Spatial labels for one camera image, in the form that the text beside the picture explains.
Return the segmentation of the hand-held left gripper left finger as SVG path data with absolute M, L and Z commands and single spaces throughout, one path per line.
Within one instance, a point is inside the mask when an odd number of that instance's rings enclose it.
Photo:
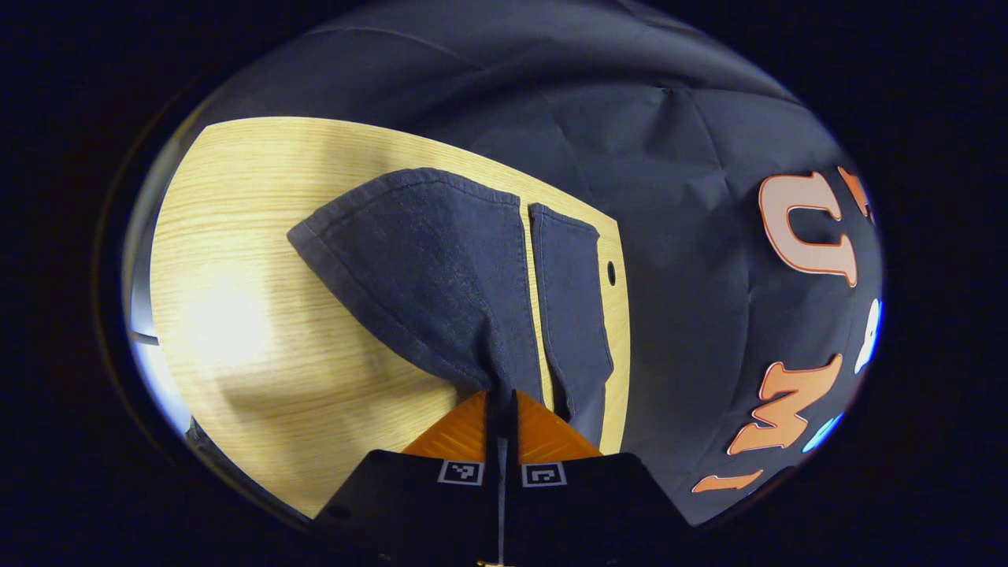
M 316 537 L 353 565 L 499 564 L 505 441 L 498 402 L 479 392 L 406 449 L 368 452 L 317 514 Z

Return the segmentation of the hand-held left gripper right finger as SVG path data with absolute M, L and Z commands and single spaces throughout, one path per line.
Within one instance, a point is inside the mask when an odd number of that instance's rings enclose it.
M 507 410 L 505 565 L 681 565 L 687 522 L 637 456 L 602 455 L 523 392 Z

